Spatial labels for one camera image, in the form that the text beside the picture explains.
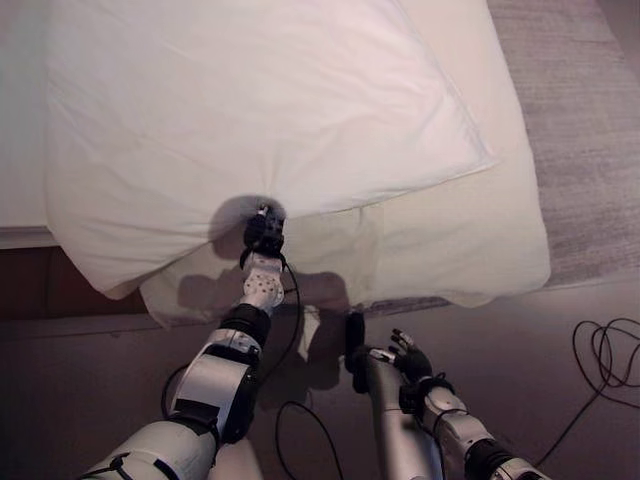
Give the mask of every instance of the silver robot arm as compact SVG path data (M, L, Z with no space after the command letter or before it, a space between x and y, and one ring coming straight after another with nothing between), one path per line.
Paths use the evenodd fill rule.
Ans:
M406 377L408 383L399 391L400 408L438 440L444 461L463 467L467 480L550 480L500 446L482 422L469 414L444 375L433 376L429 360L411 337L400 330L393 334L400 348L372 349L369 355L393 364Z
M140 429L80 479L204 480L220 446L244 437L269 316L284 298L282 228L268 207L249 220L241 258L244 296L189 365L168 419Z

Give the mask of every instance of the carpet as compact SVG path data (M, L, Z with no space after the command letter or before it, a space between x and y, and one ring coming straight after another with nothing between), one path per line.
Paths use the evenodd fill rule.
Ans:
M489 0L538 176L547 285L640 268L640 85L595 0Z

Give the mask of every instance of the floor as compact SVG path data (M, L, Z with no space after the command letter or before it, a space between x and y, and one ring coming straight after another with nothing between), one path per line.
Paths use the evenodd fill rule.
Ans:
M371 318L367 341L386 345L391 328L405 329L497 438L536 459L590 394L573 358L573 326L618 316L640 317L640 277L545 290L473 310L451 306ZM284 347L292 324L291 312L274 319L266 363ZM287 478L273 442L275 413L287 399L306 401L322 417L346 478L381 478L369 400L351 390L338 357L341 327L339 319L323 319L306 360L291 355L261 391L249 438L267 480ZM168 332L142 315L0 323L2 478L71 478L157 420L164 379L210 330ZM337 478L326 441L308 417L288 413L282 428L283 451L299 479ZM640 478L638 451L638 411L599 399L545 471L565 480Z

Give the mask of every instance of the cable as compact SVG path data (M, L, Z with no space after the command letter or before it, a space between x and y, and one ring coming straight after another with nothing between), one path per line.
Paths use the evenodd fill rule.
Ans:
M331 435L329 434L329 431L327 430L327 427L324 426L324 423L322 423L322 420L320 420L320 417L318 417L318 415L316 415L313 412L313 410L311 410L309 407L303 405L302 403L295 402L293 400L289 400L287 402L284 402L280 406L280 409L278 410L278 415L276 416L276 431L275 431L275 444L276 444L276 452L278 453L278 460L280 461L280 465L282 465L282 468L287 473L289 478L291 480L298 480L295 477L295 475L293 475L293 473L291 473L291 470L289 470L289 466L285 462L284 457L282 455L282 450L280 448L280 418L282 417L282 413L289 406L296 406L298 408L301 408L306 413L311 415L311 417L316 421L316 423L318 425L320 425L320 428L322 428L322 431L324 432L325 436L327 437L327 440L329 441L329 446L331 447L331 453L333 454L333 460L334 460L334 462L336 464L336 468L338 470L338 476L339 476L340 480L344 480L344 475L342 473L342 467L340 466L340 460L338 459L338 452L336 451L336 447L333 444L333 440L331 439Z
M284 362L285 358L287 358L287 355L289 355L289 352L291 352L291 349L293 348L296 338L298 337L298 330L300 329L300 324L302 323L302 301L300 300L300 287L298 286L298 280L296 279L296 276L293 273L293 270L291 269L287 261L283 260L283 263L284 263L284 267L289 272L289 275L291 275L291 280L293 281L294 290L296 292L296 324L293 329L293 333L291 335L291 339L289 340L287 347L284 349L284 351L280 355L280 358L278 358L278 361L273 364L273 366L267 371L267 373L264 374L260 382L261 385L264 385L267 382L269 377L273 374L273 372L275 372L278 369L278 367L282 364L282 362Z
M604 398L613 403L617 403L619 405L624 405L634 409L640 409L640 404L628 402L626 400L622 400L619 398L611 397L604 393L607 388L639 388L640 383L630 383L629 378L631 377L631 373L634 369L634 363L636 360L636 356L638 351L640 351L640 336L631 333L628 330L623 328L614 326L617 323L627 322L631 325L635 325L636 327L640 327L640 322L636 320L632 320L630 318L614 318L609 323L607 323L604 327L599 323L592 321L583 321L579 322L573 329L573 334L571 337L571 344L573 348L573 356L576 359L578 364L578 368L580 369L580 373L583 378L586 380L589 388L593 391L593 395L587 400L587 402L578 410L578 413L571 419L562 433L558 436L558 439L553 443L551 448L545 453L540 460L535 463L536 467L542 465L560 446L565 437L569 434L573 426L578 422L578 420L582 417L582 415L587 411L587 409L593 405L593 403L599 398ZM596 385L592 382L592 380L587 375L587 372L584 369L584 365L580 355L578 353L578 347L576 345L576 339L578 337L578 332L580 329L585 326L590 325L594 327L593 332L591 332L591 354L593 359L598 364L598 374L600 377L600 385L596 387ZM627 361L626 367L624 369L624 374L618 376L614 373L614 351L611 345L610 332L617 332L621 335L625 335L628 338L635 340L636 346L632 350L629 355L629 360Z
M171 386L171 382L173 382L173 379L180 372L182 372L183 370L186 370L188 366L189 366L188 363L185 363L184 365L180 365L173 372L171 372L171 375L169 375L167 379L164 381L164 385L162 386L162 395L160 396L160 410L162 411L162 418L164 418L165 420L169 418L169 409L167 408L167 394L169 393L169 387Z

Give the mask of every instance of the pillowcase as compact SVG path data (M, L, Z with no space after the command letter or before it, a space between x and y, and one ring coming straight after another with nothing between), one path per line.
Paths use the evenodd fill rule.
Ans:
M392 0L55 0L51 230L101 291L218 237L493 160Z

